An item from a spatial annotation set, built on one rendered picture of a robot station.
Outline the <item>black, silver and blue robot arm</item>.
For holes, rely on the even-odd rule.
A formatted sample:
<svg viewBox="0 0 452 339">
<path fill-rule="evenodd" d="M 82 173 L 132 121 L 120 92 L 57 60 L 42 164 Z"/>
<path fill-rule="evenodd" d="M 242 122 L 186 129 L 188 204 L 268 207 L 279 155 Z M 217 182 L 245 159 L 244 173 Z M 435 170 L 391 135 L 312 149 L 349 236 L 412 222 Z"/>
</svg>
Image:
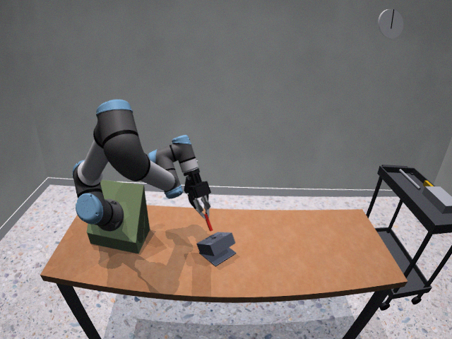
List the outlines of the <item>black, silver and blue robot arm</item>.
<svg viewBox="0 0 452 339">
<path fill-rule="evenodd" d="M 97 108 L 93 144 L 86 159 L 73 167 L 78 197 L 76 213 L 82 221 L 96 224 L 105 231 L 118 229 L 124 219 L 122 206 L 103 196 L 100 182 L 108 161 L 127 179 L 162 189 L 168 199 L 183 193 L 173 162 L 179 161 L 183 173 L 198 169 L 198 160 L 187 135 L 172 139 L 171 145 L 154 150 L 147 156 L 143 152 L 132 112 L 131 105 L 125 100 L 102 103 Z"/>
</svg>

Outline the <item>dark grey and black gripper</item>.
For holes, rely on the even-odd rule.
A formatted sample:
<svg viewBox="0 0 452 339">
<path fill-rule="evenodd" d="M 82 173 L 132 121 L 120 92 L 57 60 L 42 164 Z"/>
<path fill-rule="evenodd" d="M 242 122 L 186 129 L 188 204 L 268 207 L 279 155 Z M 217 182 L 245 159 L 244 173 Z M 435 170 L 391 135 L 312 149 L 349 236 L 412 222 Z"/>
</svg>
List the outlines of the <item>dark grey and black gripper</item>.
<svg viewBox="0 0 452 339">
<path fill-rule="evenodd" d="M 201 197 L 201 201 L 204 204 L 206 214 L 208 215 L 208 218 L 209 218 L 210 204 L 208 202 L 208 199 L 209 199 L 209 194 L 211 193 L 211 191 L 210 191 L 208 182 L 207 181 L 202 182 L 199 172 L 200 172 L 200 170 L 198 168 L 198 169 L 194 170 L 193 172 L 190 171 L 190 172 L 184 173 L 184 176 L 189 176 L 189 179 L 190 179 L 190 185 L 188 186 L 188 189 L 187 189 L 187 191 L 189 192 L 189 194 L 187 194 L 187 196 L 189 198 L 189 203 L 196 209 L 196 211 L 204 219 L 206 219 L 205 215 L 203 214 L 203 207 L 199 203 L 198 198 Z M 197 178 L 197 176 L 198 176 L 198 178 Z"/>
</svg>

